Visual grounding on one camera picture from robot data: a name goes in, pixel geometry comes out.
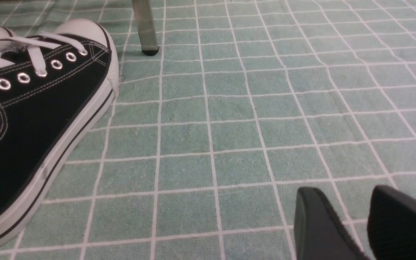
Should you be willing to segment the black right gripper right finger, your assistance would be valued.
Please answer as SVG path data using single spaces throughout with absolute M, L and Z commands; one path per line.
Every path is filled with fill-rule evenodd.
M 387 185 L 373 189 L 368 240 L 377 260 L 416 260 L 416 199 Z

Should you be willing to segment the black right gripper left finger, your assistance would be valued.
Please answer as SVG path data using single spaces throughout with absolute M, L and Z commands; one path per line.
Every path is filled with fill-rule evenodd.
M 327 196 L 315 187 L 297 190 L 294 240 L 298 260 L 368 260 Z

